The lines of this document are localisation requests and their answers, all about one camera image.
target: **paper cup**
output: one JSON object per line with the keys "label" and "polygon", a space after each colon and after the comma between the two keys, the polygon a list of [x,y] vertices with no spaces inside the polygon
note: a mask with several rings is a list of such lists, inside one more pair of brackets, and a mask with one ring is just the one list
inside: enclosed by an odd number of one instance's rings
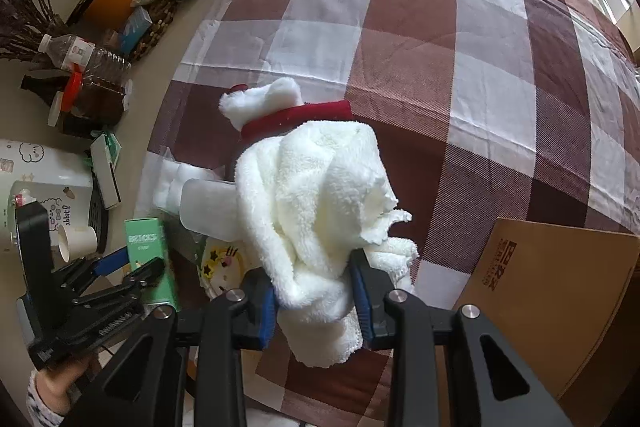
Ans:
{"label": "paper cup", "polygon": [[92,227],[58,227],[58,247],[65,263],[94,253],[98,249],[98,238]]}

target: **human hand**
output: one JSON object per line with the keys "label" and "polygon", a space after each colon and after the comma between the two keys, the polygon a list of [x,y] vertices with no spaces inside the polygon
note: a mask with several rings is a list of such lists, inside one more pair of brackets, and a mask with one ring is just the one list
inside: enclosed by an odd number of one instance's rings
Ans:
{"label": "human hand", "polygon": [[90,367],[99,367],[93,354],[79,359],[69,359],[55,368],[44,368],[37,372],[36,391],[44,405],[59,415],[65,415],[71,409],[71,402],[66,391]]}

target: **white towel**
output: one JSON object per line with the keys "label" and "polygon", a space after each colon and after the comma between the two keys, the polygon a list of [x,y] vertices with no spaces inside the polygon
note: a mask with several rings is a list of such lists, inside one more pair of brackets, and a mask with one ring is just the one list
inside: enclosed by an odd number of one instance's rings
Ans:
{"label": "white towel", "polygon": [[373,130],[358,122],[310,121],[255,143],[236,165],[239,224],[270,276],[278,323],[296,358],[328,367],[362,346],[345,268],[364,248],[371,266],[412,290],[412,241],[389,238],[411,220],[398,203]]}
{"label": "white towel", "polygon": [[256,118],[302,104],[300,86],[293,78],[283,76],[266,86],[225,93],[218,107],[231,124],[241,130],[245,123]]}

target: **red bottle cap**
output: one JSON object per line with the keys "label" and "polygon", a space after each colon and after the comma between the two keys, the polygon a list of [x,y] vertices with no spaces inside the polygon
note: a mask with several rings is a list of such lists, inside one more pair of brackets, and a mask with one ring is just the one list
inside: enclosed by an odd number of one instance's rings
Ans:
{"label": "red bottle cap", "polygon": [[230,87],[227,92],[246,91],[247,89],[249,89],[249,86],[246,84],[236,84],[235,86]]}
{"label": "red bottle cap", "polygon": [[65,86],[65,92],[62,95],[62,106],[60,107],[60,109],[63,112],[68,112],[71,110],[81,87],[82,73],[80,73],[78,65],[74,64],[74,72],[71,73],[71,76],[69,77],[69,80],[67,81]]}

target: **checkered bedsheet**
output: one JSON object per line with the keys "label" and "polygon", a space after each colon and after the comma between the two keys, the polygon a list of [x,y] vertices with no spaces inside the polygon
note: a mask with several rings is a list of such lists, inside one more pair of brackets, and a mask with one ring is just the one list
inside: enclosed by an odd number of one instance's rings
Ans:
{"label": "checkered bedsheet", "polygon": [[[496,217],[640,232],[640,96],[618,30],[585,0],[218,0],[175,71],[148,146],[219,168],[234,84],[287,75],[376,131],[418,244],[427,303],[451,307]],[[246,393],[319,426],[381,426],[389,353],[307,368],[277,333],[244,353]]]}

